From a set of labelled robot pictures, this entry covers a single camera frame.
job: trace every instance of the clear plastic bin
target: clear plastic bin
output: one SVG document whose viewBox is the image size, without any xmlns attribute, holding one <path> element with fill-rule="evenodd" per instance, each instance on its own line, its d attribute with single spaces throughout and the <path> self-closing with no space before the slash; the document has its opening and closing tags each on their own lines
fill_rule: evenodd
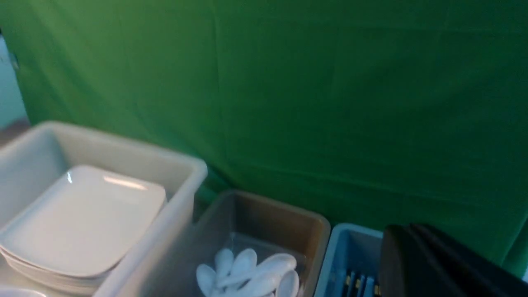
<svg viewBox="0 0 528 297">
<path fill-rule="evenodd" d="M 151 267 L 161 261 L 169 243 L 190 224 L 194 194 L 207 176 L 207 167 L 190 156 L 92 129 L 40 124 L 0 148 L 0 228 L 78 164 L 161 184 L 169 199 L 147 233 L 95 293 L 114 296 L 129 278 L 141 278 L 136 269 L 139 263 Z M 3 257 L 0 285 L 34 289 L 48 297 L 69 296 L 24 278 Z"/>
<path fill-rule="evenodd" d="M 149 272 L 147 282 L 130 279 L 120 297 L 200 297 L 196 267 L 213 265 L 223 247 L 235 253 L 251 247 L 258 262 L 278 253 L 297 258 L 301 282 L 299 297 L 312 297 L 330 236 L 330 224 L 321 215 L 241 191 L 220 195 L 193 229 L 174 244 L 164 262 Z"/>
</svg>

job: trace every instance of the blue plastic bin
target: blue plastic bin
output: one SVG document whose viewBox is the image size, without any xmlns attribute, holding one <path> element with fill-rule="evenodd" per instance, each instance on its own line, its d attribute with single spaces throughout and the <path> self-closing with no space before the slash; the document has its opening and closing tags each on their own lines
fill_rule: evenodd
<svg viewBox="0 0 528 297">
<path fill-rule="evenodd" d="M 328 242 L 314 297 L 374 296 L 382 236 L 380 231 L 354 224 L 337 225 Z"/>
</svg>

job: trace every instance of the green fabric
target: green fabric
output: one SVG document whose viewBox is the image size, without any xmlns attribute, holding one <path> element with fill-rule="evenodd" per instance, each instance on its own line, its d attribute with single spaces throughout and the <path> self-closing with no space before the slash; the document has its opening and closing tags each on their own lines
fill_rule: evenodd
<svg viewBox="0 0 528 297">
<path fill-rule="evenodd" d="M 33 123 L 195 154 L 229 186 L 528 261 L 528 4 L 7 0 Z"/>
</svg>

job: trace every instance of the black object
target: black object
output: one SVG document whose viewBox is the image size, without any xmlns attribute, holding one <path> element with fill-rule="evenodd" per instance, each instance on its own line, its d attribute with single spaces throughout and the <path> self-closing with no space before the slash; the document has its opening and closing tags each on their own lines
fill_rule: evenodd
<svg viewBox="0 0 528 297">
<path fill-rule="evenodd" d="M 527 297 L 528 284 L 429 225 L 388 226 L 379 282 L 384 297 Z"/>
</svg>

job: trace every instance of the plastic bin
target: plastic bin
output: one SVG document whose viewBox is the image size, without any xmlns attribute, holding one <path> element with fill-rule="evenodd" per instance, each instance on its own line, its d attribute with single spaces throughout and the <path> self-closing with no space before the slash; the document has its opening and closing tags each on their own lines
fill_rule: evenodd
<svg viewBox="0 0 528 297">
<path fill-rule="evenodd" d="M 0 228 L 69 168 L 89 164 L 165 187 L 168 204 L 95 296 L 113 296 L 136 271 L 156 265 L 190 224 L 194 194 L 207 175 L 202 160 L 142 142 L 61 123 L 44 123 L 0 149 Z M 69 296 L 34 283 L 0 257 L 0 285 L 26 287 L 48 297 Z"/>
<path fill-rule="evenodd" d="M 258 262 L 277 252 L 298 260 L 299 297 L 312 297 L 323 262 L 330 224 L 321 215 L 240 191 L 221 194 L 202 218 L 178 241 L 165 261 L 151 270 L 149 281 L 129 280 L 119 296 L 200 297 L 196 267 L 213 259 L 222 247 L 234 253 L 252 247 Z"/>
<path fill-rule="evenodd" d="M 337 225 L 328 242 L 314 296 L 372 297 L 382 236 L 380 231 L 354 224 Z"/>
</svg>

